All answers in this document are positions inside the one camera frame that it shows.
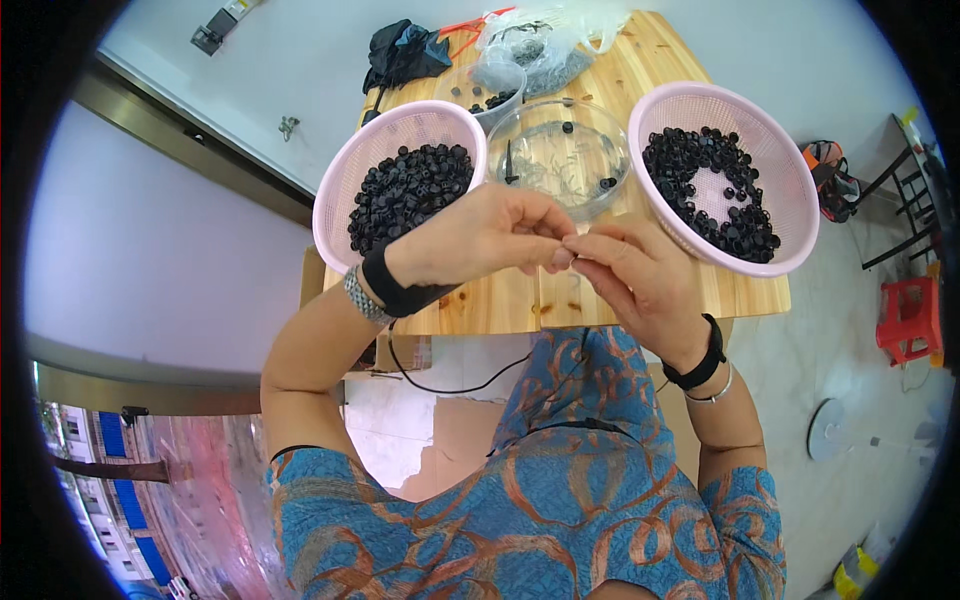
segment clear plastic bag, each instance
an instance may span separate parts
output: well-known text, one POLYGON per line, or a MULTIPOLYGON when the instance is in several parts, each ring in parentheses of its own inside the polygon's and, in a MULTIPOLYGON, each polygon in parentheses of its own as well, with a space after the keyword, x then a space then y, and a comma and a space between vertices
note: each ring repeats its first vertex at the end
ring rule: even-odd
POLYGON ((480 60, 509 60, 522 66, 527 72, 527 98, 560 91, 593 63, 589 53, 602 54, 613 46, 629 17, 617 7, 598 11, 585 3, 573 4, 577 6, 490 15, 476 42, 480 60), (599 47, 592 43, 597 39, 599 47))

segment wooden tabletop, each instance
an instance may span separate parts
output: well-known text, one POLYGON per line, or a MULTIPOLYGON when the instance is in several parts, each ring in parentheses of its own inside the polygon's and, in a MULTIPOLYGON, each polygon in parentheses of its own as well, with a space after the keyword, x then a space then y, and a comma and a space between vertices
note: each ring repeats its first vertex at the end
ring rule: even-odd
MULTIPOLYGON (((450 35, 450 54, 472 36, 470 32, 450 35)), ((472 46, 453 60, 457 68, 477 60, 472 46)), ((557 94, 534 100, 563 97, 593 102, 609 110, 626 131, 630 111, 644 93, 673 81, 710 82, 704 67, 656 12, 634 12, 617 37, 613 48, 596 57, 596 62, 557 94)), ((399 90, 388 90, 380 111, 434 96, 437 78, 411 82, 399 90)), ((360 114, 373 107, 377 90, 367 96, 360 114)), ((632 212, 654 219, 636 176, 627 180, 624 193, 598 222, 632 212)), ((716 318, 750 317, 786 312, 790 309, 790 287, 786 276, 756 279, 738 275, 690 258, 696 263, 703 311, 716 318)), ((342 279, 327 267, 324 288, 342 279)), ((616 324, 610 307, 593 292, 588 281, 572 270, 549 275, 543 270, 528 277, 517 269, 467 283, 439 302, 396 324, 396 333, 409 335, 452 335, 479 333, 521 333, 547 327, 616 324)))

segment tree trunk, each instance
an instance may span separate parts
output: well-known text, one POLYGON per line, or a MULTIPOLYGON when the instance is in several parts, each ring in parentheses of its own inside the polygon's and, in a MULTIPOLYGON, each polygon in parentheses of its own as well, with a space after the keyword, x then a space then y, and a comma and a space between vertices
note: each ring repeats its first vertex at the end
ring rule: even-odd
POLYGON ((164 461, 158 463, 132 463, 129 465, 109 465, 107 463, 81 463, 59 456, 50 455, 54 467, 70 471, 75 475, 97 477, 98 479, 131 479, 133 481, 158 481, 169 484, 170 475, 164 461))

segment black wrist strap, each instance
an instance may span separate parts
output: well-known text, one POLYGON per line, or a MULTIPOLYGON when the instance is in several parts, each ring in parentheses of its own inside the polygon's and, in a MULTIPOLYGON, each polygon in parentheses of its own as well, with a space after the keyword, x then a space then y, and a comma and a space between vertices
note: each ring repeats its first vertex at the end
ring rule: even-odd
POLYGON ((373 250, 364 258, 362 268, 363 276, 371 291, 383 300, 383 312, 391 317, 399 319, 420 312, 423 307, 460 287, 460 284, 411 285, 407 288, 401 286, 387 269, 384 258, 386 248, 386 244, 373 247, 373 250))
POLYGON ((727 357, 723 353, 723 337, 720 334, 720 327, 712 315, 704 313, 704 319, 710 323, 710 340, 707 347, 707 355, 700 361, 700 364, 693 368, 693 371, 687 374, 680 374, 676 369, 663 363, 663 374, 666 378, 676 383, 682 390, 688 392, 693 388, 702 386, 713 377, 720 363, 726 363, 727 357))

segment woman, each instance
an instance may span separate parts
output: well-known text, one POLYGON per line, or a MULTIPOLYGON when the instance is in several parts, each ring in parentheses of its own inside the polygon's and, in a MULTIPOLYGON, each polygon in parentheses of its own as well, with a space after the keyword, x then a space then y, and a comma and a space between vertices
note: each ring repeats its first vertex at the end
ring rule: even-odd
POLYGON ((656 226, 577 235, 549 197, 485 185, 345 282, 283 328, 261 382, 276 545, 304 598, 783 596, 753 401, 699 313, 690 259, 656 226), (538 266, 572 266, 620 327, 543 332, 486 465, 420 503, 391 496, 330 388, 390 315, 449 290, 438 285, 538 266), (696 488, 677 470, 638 345, 686 389, 696 488))

